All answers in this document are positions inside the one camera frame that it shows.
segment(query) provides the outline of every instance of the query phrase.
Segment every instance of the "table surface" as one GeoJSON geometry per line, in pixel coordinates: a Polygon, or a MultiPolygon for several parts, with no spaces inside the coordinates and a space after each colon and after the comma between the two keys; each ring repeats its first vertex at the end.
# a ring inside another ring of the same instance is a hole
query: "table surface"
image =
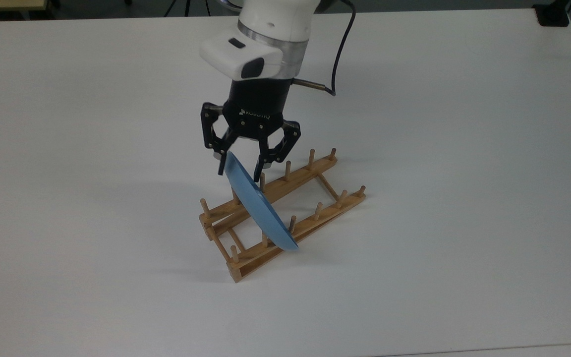
{"type": "Polygon", "coordinates": [[[430,353],[413,357],[571,357],[571,345],[512,348],[464,352],[430,353]]]}
{"type": "MultiPolygon", "coordinates": [[[[299,77],[329,81],[347,19],[314,18],[299,77]]],[[[571,343],[571,27],[359,14],[337,97],[292,88],[284,116],[293,167],[337,147],[326,177],[368,197],[235,284],[197,219],[230,194],[199,119],[229,80],[198,48],[235,21],[0,23],[0,357],[571,343]]],[[[254,166],[255,142],[233,151],[254,166]]],[[[313,182],[276,209],[317,201],[313,182]]]]}

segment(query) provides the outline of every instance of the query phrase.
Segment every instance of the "black cable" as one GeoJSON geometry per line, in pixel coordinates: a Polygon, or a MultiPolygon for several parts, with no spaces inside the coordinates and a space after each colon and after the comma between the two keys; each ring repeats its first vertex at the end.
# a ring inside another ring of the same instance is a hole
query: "black cable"
{"type": "Polygon", "coordinates": [[[175,5],[175,2],[176,2],[176,1],[177,1],[177,0],[173,0],[173,1],[171,2],[169,8],[167,9],[167,12],[165,12],[165,15],[164,15],[163,17],[166,17],[166,16],[170,13],[170,11],[171,11],[171,9],[173,9],[173,5],[175,5]]]}
{"type": "Polygon", "coordinates": [[[191,0],[186,0],[186,7],[184,7],[184,17],[188,17],[189,7],[191,7],[191,0]]]}
{"type": "Polygon", "coordinates": [[[343,47],[345,45],[345,41],[347,40],[347,35],[349,35],[349,30],[351,30],[352,25],[354,24],[354,20],[356,20],[356,7],[354,4],[351,3],[349,0],[341,0],[344,4],[351,7],[351,18],[349,19],[349,25],[347,25],[347,29],[345,29],[345,33],[343,34],[343,39],[341,40],[341,45],[338,47],[338,52],[336,53],[336,59],[334,61],[334,68],[332,69],[332,88],[325,88],[327,93],[331,95],[336,95],[336,70],[338,69],[338,61],[341,58],[341,53],[343,52],[343,47]]]}

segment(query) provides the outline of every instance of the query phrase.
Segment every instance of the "metal rod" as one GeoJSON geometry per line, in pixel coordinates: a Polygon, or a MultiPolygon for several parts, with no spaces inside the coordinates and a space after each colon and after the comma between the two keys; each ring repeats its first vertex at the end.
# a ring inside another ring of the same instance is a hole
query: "metal rod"
{"type": "Polygon", "coordinates": [[[312,88],[315,90],[322,90],[322,91],[325,91],[325,88],[326,88],[324,84],[306,81],[305,79],[298,79],[298,78],[293,79],[292,84],[297,84],[298,86],[304,86],[304,87],[312,88]]]}

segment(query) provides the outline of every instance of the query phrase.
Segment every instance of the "blue plate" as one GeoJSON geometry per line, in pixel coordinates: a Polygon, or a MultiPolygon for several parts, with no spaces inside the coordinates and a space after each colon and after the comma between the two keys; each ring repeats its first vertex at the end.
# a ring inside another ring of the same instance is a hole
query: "blue plate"
{"type": "Polygon", "coordinates": [[[226,155],[224,171],[239,200],[268,238],[283,250],[299,249],[266,196],[231,151],[226,155]]]}

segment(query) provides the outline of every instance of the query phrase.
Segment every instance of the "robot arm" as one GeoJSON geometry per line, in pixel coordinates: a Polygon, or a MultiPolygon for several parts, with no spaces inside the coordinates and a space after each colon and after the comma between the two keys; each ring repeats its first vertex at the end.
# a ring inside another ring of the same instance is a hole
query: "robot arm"
{"type": "Polygon", "coordinates": [[[234,81],[293,79],[320,0],[246,0],[238,24],[205,41],[200,56],[234,81]]]}
{"type": "Polygon", "coordinates": [[[220,175],[224,172],[229,148],[240,137],[259,143],[255,181],[260,180],[261,171],[270,167],[272,162],[285,160],[301,136],[299,123],[283,118],[292,84],[324,89],[334,95],[333,90],[321,84],[295,79],[310,39],[312,15],[320,2],[245,0],[237,25],[205,41],[200,47],[201,57],[232,79],[226,103],[223,106],[204,103],[201,112],[204,146],[212,149],[220,159],[220,175]],[[220,116],[224,116],[228,123],[222,137],[217,136],[213,129],[220,116]],[[283,130],[283,139],[270,148],[268,136],[278,129],[283,130]]]}

